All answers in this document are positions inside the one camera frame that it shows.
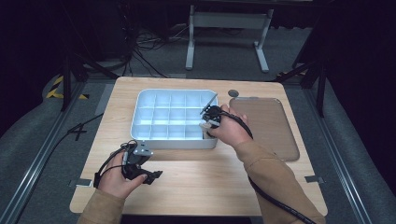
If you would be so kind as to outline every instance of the wooden tabletop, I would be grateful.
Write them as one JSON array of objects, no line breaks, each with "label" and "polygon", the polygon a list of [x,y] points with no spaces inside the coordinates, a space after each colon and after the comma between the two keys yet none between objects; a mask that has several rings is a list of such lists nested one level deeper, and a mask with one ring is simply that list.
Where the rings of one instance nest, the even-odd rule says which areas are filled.
[{"label": "wooden tabletop", "polygon": [[[290,127],[300,150],[300,159],[287,162],[305,194],[322,215],[327,207],[317,182],[306,183],[314,175],[303,139],[293,116],[284,88],[279,83],[230,80],[120,77],[117,79],[105,114],[85,163],[81,178],[93,175],[108,158],[131,140],[131,124],[139,92],[145,89],[212,90],[219,105],[228,104],[229,90],[240,96],[273,97],[284,106]],[[142,168],[163,171],[152,185],[142,185],[126,200],[123,213],[136,215],[181,216],[260,216],[254,189],[248,183],[243,164],[234,150],[220,140],[213,149],[153,149],[154,155]],[[81,213],[94,188],[77,187],[70,210]]]}]

